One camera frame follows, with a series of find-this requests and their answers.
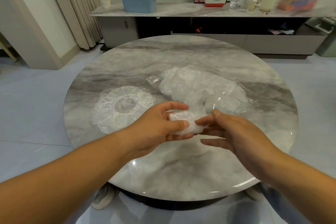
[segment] curtain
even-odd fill
[[[90,12],[99,7],[98,0],[57,0],[79,47],[89,49],[102,39],[99,21]]]

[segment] person's left hand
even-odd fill
[[[169,110],[187,110],[183,103],[168,101],[149,108],[138,120],[128,127],[116,132],[121,140],[126,141],[133,158],[139,158],[152,152],[166,141],[189,139],[194,136],[188,133],[183,136],[172,135],[189,126],[186,120],[169,120]]]

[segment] person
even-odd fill
[[[189,126],[170,121],[170,110],[187,110],[168,101],[148,109],[132,125],[83,145],[69,154],[0,184],[0,223],[63,223],[81,204],[132,159]],[[336,223],[336,180],[283,153],[250,121],[213,110],[196,121],[206,126],[205,145],[232,151],[257,179],[279,190],[313,223]]]

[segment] marble tabletop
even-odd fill
[[[107,17],[335,17],[334,7],[316,8],[311,11],[282,11],[274,9],[269,13],[255,8],[246,12],[241,9],[229,9],[229,4],[224,7],[205,7],[204,4],[194,3],[158,3],[157,10],[151,14],[127,13],[123,4],[112,5],[105,9],[98,7],[90,13],[91,16]]]
[[[288,152],[296,137],[298,115],[286,83],[265,62],[234,45],[188,35],[166,35],[120,45],[92,61],[72,82],[64,104],[64,122],[74,147],[104,134],[92,124],[101,92],[141,86],[157,100],[166,98],[146,78],[171,62],[200,61],[255,92],[259,104],[244,116]],[[200,143],[201,136],[166,142],[125,165],[109,182],[127,191],[162,200],[198,201],[224,197],[258,182],[229,151]]]

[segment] hand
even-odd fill
[[[186,120],[169,120],[172,112],[169,110],[187,110],[186,104],[168,101],[149,108],[132,125],[117,133],[126,140],[129,149],[132,151],[132,158],[139,158],[152,152],[157,146],[166,141],[189,139],[194,136],[192,133],[183,136],[172,135],[174,132],[182,131],[189,126]]]
[[[243,166],[257,179],[267,182],[267,171],[281,162],[284,154],[252,122],[239,116],[213,110],[212,115],[196,120],[197,125],[207,126],[202,135],[218,136],[201,139],[205,145],[232,151]]]

